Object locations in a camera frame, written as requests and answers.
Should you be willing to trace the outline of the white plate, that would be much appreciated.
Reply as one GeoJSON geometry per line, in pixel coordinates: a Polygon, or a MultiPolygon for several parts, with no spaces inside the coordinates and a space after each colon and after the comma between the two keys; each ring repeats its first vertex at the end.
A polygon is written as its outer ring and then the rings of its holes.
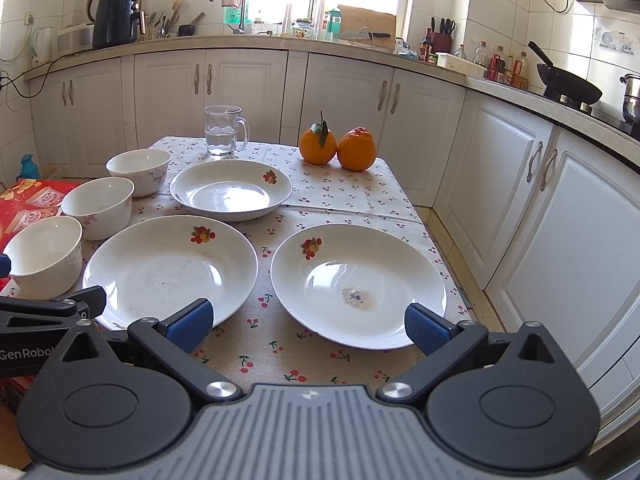
{"type": "Polygon", "coordinates": [[[292,194],[290,178],[254,160],[218,160],[180,171],[171,197],[194,214],[223,222],[254,220],[270,214],[292,194]]]}
{"type": "Polygon", "coordinates": [[[82,286],[105,290],[98,322],[108,330],[124,330],[138,318],[163,320],[201,298],[212,304],[217,326],[242,307],[257,277],[256,250],[241,232],[178,214],[143,220],[104,242],[82,286]]]}
{"type": "Polygon", "coordinates": [[[410,346],[405,310],[413,302],[446,311],[446,286],[431,261],[367,226],[326,224],[289,236],[272,256],[270,278],[292,318],[352,348],[410,346]]]}

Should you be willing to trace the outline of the white bowl pink flowers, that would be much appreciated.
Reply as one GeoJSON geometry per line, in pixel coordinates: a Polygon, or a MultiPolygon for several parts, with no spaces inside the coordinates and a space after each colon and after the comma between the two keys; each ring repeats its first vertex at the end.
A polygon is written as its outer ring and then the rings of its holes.
{"type": "Polygon", "coordinates": [[[85,240],[106,240],[128,226],[133,195],[134,182],[129,179],[91,180],[65,195],[62,213],[80,222],[85,240]]]}

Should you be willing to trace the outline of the white bowl floral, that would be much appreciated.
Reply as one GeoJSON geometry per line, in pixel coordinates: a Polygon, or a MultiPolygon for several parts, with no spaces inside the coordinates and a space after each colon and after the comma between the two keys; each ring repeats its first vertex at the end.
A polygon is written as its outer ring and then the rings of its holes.
{"type": "Polygon", "coordinates": [[[112,177],[129,179],[134,198],[150,196],[160,190],[167,177],[171,154],[160,148],[139,148],[113,156],[106,164],[112,177]]]}

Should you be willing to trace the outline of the white kitchen cabinets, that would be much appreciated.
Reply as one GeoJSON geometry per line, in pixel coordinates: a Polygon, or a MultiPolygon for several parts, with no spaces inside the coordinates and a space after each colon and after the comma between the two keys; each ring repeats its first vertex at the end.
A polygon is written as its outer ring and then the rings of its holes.
{"type": "Polygon", "coordinates": [[[134,44],[26,84],[40,164],[75,177],[135,148],[167,150],[169,177],[207,162],[209,105],[241,107],[250,144],[298,151],[320,112],[337,144],[367,128],[466,308],[488,307],[491,330],[546,326],[599,405],[600,443],[638,425],[639,144],[620,130],[387,54],[134,44]]]}

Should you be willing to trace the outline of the kitchen faucet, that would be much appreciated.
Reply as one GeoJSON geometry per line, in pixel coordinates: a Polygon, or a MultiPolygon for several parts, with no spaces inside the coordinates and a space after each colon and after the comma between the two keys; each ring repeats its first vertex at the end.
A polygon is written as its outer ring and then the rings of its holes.
{"type": "Polygon", "coordinates": [[[246,33],[245,30],[245,13],[246,13],[246,0],[221,0],[220,6],[222,8],[231,8],[233,10],[238,10],[240,12],[240,21],[238,26],[232,29],[232,32],[235,35],[244,35],[246,33]]]}

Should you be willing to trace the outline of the red milk tea carton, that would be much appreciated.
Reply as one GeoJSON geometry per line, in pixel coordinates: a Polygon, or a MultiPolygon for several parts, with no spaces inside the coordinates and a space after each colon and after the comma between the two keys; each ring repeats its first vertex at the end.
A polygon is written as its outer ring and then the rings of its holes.
{"type": "Polygon", "coordinates": [[[62,214],[64,197],[79,183],[39,179],[22,179],[1,193],[0,249],[28,226],[62,214]]]}

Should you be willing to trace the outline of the teal thermos jug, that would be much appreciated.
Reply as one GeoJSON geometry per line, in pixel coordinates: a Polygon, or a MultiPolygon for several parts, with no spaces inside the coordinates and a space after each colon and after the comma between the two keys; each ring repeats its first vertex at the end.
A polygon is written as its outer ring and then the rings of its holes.
{"type": "Polygon", "coordinates": [[[16,177],[16,180],[34,179],[40,178],[40,170],[38,165],[34,162],[33,154],[25,154],[21,158],[20,173],[16,177]]]}

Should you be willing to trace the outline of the cherry print tablecloth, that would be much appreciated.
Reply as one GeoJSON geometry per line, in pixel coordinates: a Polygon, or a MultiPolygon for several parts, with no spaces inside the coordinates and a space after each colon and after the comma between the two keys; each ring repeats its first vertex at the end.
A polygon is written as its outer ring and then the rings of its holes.
{"type": "Polygon", "coordinates": [[[368,171],[353,174],[338,162],[311,166],[292,146],[252,143],[240,156],[286,174],[292,193],[269,214],[236,225],[256,250],[258,278],[240,310],[217,323],[193,351],[194,359],[243,389],[255,382],[334,382],[378,388],[420,361],[421,353],[413,346],[368,351],[329,341],[297,323],[282,307],[271,286],[271,259],[290,235],[320,224],[368,226],[416,248],[440,276],[446,319],[458,322],[468,317],[431,233],[383,159],[368,171]]]}

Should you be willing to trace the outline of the bumpy orange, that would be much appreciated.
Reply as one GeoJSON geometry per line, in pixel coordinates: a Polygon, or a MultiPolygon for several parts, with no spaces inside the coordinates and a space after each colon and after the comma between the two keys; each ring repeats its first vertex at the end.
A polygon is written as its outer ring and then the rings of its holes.
{"type": "Polygon", "coordinates": [[[364,127],[356,127],[346,132],[337,144],[337,158],[345,170],[368,170],[376,159],[376,146],[370,131],[364,127]]]}

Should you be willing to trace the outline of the glass mug with water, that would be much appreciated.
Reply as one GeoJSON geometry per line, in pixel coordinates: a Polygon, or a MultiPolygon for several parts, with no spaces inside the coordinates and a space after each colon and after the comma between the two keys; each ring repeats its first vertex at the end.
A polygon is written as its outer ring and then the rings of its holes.
{"type": "Polygon", "coordinates": [[[236,105],[209,105],[204,108],[204,133],[207,153],[229,157],[247,149],[250,126],[236,105]]]}

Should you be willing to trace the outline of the orange with leaf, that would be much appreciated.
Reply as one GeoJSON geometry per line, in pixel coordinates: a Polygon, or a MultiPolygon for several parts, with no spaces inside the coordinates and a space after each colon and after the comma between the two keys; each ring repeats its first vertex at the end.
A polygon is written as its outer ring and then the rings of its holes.
{"type": "Polygon", "coordinates": [[[314,166],[328,164],[337,152],[337,140],[320,112],[320,120],[312,124],[299,139],[299,153],[314,166]]]}

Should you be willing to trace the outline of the white tray on counter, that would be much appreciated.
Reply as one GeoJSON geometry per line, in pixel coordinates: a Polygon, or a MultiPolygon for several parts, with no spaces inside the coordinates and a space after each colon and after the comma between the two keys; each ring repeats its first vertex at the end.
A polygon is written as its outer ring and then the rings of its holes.
{"type": "Polygon", "coordinates": [[[446,68],[446,70],[463,74],[465,77],[482,79],[486,74],[486,68],[484,66],[470,62],[465,58],[458,58],[450,53],[439,52],[437,55],[437,65],[441,68],[446,68]]]}

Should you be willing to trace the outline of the black wok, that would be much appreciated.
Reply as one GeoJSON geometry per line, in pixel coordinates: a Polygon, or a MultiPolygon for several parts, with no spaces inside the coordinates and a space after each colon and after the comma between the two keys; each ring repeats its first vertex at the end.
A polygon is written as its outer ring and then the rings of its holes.
{"type": "Polygon", "coordinates": [[[544,84],[544,97],[573,110],[593,106],[602,96],[602,91],[594,84],[567,70],[555,66],[535,41],[527,44],[541,62],[536,65],[537,73],[544,84]]]}

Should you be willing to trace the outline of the black air fryer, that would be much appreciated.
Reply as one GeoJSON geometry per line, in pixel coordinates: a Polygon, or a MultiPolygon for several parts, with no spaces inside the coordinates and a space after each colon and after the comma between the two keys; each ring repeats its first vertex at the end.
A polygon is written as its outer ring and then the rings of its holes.
{"type": "Polygon", "coordinates": [[[133,44],[146,32],[140,0],[87,0],[87,15],[96,50],[133,44]]]}

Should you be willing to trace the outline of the steel stock pot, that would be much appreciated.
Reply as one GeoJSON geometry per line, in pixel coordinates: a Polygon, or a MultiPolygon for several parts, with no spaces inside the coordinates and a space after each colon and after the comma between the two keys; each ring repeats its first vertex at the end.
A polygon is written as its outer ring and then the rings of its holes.
{"type": "Polygon", "coordinates": [[[640,118],[640,76],[626,74],[620,77],[625,86],[623,97],[623,118],[627,124],[636,124],[640,118]]]}

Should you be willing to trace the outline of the red knife block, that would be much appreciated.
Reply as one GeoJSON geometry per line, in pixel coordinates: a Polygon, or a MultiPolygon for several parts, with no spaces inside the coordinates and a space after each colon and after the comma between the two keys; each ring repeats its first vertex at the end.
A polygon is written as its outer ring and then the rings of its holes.
{"type": "Polygon", "coordinates": [[[435,53],[448,53],[452,46],[452,34],[456,22],[451,18],[431,19],[431,46],[435,53]]]}

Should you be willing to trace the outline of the teal bottle on counter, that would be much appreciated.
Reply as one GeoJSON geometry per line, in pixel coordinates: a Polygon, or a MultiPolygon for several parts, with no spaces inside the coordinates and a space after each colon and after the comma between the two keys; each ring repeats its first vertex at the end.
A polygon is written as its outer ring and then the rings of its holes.
{"type": "Polygon", "coordinates": [[[339,8],[329,10],[328,22],[326,23],[326,34],[329,40],[337,41],[340,39],[342,12],[339,8]]]}

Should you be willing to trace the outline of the wooden cutting board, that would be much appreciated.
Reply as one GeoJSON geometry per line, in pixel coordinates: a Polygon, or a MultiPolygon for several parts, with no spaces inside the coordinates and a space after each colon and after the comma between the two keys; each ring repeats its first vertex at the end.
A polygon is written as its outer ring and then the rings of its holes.
{"type": "Polygon", "coordinates": [[[396,44],[395,14],[381,13],[354,6],[337,7],[341,11],[340,39],[368,44],[393,51],[396,44]]]}

